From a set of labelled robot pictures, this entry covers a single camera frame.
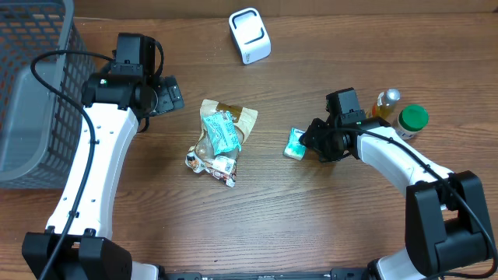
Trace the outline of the teal tissue pack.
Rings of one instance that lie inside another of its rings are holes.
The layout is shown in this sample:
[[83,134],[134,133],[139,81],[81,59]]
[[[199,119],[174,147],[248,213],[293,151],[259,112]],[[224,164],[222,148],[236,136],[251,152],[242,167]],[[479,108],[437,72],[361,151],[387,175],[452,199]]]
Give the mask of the teal tissue pack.
[[297,128],[291,128],[289,140],[284,148],[283,155],[292,159],[302,160],[307,151],[307,147],[300,143],[300,137],[304,134]]

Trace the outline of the yellow dish soap bottle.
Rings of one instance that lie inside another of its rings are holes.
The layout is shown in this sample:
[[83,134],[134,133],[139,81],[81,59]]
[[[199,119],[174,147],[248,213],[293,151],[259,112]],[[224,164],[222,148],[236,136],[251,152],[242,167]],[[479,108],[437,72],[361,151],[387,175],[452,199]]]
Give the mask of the yellow dish soap bottle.
[[381,117],[385,120],[394,112],[401,92],[398,89],[387,89],[379,94],[377,101],[366,112],[366,117]]

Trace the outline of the teal snack packet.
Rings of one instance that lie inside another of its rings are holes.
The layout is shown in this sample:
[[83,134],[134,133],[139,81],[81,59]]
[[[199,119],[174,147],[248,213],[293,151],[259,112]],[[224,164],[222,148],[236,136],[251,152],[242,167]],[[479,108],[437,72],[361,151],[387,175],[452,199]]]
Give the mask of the teal snack packet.
[[216,156],[233,150],[238,152],[242,150],[233,124],[232,114],[229,111],[220,111],[204,116],[202,122],[208,132],[209,141]]

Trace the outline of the green lid jar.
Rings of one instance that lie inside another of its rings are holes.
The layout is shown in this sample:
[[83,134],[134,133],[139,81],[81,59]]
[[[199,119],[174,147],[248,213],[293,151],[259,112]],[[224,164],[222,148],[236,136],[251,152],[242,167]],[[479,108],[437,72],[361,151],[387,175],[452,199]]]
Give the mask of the green lid jar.
[[430,116],[426,109],[413,104],[405,107],[395,118],[392,127],[403,140],[413,138],[429,123]]

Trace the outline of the brown snack pouch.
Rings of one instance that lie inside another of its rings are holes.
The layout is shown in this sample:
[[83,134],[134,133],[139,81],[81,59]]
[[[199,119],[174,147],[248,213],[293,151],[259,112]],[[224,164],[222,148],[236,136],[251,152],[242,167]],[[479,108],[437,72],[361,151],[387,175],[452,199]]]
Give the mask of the brown snack pouch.
[[237,179],[237,160],[242,150],[240,152],[233,150],[216,156],[209,141],[208,132],[202,122],[202,117],[220,111],[229,111],[232,114],[233,124],[241,146],[246,142],[256,123],[258,112],[246,107],[227,105],[215,100],[204,100],[199,111],[201,134],[197,143],[188,150],[188,154],[185,156],[185,164],[194,173],[206,172],[226,186],[233,187]]

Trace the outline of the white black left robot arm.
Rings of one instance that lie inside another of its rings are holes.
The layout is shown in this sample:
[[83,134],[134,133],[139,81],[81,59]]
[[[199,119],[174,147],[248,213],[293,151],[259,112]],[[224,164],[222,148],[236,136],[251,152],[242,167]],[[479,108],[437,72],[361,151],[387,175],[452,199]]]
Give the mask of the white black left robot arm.
[[27,233],[22,255],[38,279],[164,279],[162,266],[133,261],[112,242],[112,216],[123,162],[149,119],[184,107],[173,76],[162,75],[161,44],[120,33],[107,64],[70,100],[83,122],[61,199],[43,233]]

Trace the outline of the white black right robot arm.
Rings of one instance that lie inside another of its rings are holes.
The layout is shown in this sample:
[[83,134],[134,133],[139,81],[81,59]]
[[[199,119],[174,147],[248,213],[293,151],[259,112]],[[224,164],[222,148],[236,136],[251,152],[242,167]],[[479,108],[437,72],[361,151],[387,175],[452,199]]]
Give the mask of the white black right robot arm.
[[454,173],[406,143],[382,117],[368,117],[353,88],[326,96],[300,143],[322,162],[347,156],[372,166],[405,197],[405,247],[366,268],[334,268],[333,279],[483,279],[497,271],[497,248],[481,180]]

